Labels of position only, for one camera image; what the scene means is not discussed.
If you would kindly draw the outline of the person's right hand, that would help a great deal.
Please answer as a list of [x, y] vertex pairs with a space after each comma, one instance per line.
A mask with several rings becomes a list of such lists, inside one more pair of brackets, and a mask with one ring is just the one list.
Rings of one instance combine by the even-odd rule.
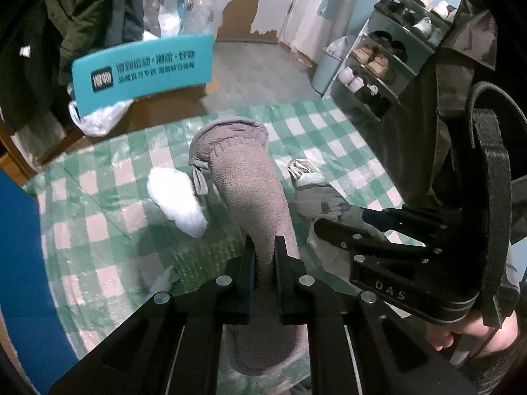
[[500, 328], [494, 328], [483, 323], [481, 312], [472, 311], [464, 319], [449, 326], [427, 323], [425, 339], [436, 351], [442, 351], [454, 344], [456, 336], [468, 335], [473, 338], [469, 357], [480, 358], [505, 351], [515, 342], [519, 333], [515, 312], [505, 319]]

